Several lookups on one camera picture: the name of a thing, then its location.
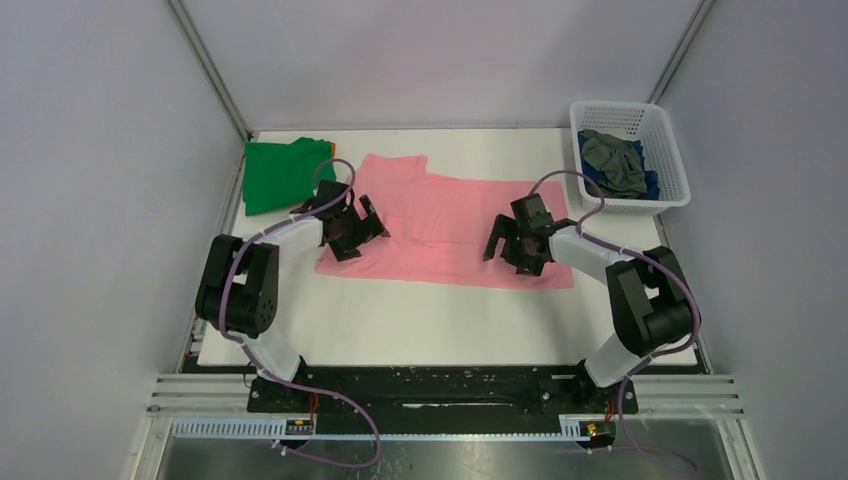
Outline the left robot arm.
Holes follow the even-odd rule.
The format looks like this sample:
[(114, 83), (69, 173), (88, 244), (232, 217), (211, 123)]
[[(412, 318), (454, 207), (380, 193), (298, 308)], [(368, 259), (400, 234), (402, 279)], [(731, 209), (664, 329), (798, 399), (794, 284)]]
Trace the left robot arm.
[(349, 183), (322, 180), (314, 195), (285, 220), (242, 238), (221, 234), (211, 242), (195, 313), (238, 345), (260, 377), (274, 381), (272, 398), (288, 411), (309, 401), (299, 377), (303, 359), (272, 325), (279, 309), (280, 268), (326, 248), (340, 261), (360, 257), (362, 245), (390, 235), (372, 200)]

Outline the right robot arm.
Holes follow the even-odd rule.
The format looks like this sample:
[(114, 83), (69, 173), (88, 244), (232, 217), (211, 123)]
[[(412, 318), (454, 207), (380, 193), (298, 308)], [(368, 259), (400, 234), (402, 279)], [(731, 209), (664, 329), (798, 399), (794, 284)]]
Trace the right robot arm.
[(580, 223), (555, 219), (538, 194), (515, 200), (509, 215), (496, 215), (483, 258), (500, 257), (519, 275), (538, 277), (549, 264), (570, 266), (603, 284), (613, 333), (581, 363), (575, 402), (597, 412), (613, 398), (612, 385), (661, 348), (692, 339), (700, 325), (691, 290), (667, 247), (636, 251), (588, 232)]

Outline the pink t-shirt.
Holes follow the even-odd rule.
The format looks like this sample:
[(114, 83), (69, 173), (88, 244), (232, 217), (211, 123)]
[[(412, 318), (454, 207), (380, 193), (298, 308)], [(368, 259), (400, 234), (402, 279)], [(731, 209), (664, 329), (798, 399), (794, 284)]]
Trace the pink t-shirt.
[(322, 275), (508, 290), (571, 289), (572, 269), (548, 264), (539, 276), (519, 275), (484, 249), (497, 215), (511, 214), (530, 181), (461, 179), (430, 173), (424, 156), (366, 156), (355, 190), (369, 197), (389, 234), (361, 246), (361, 255), (337, 260), (325, 251)]

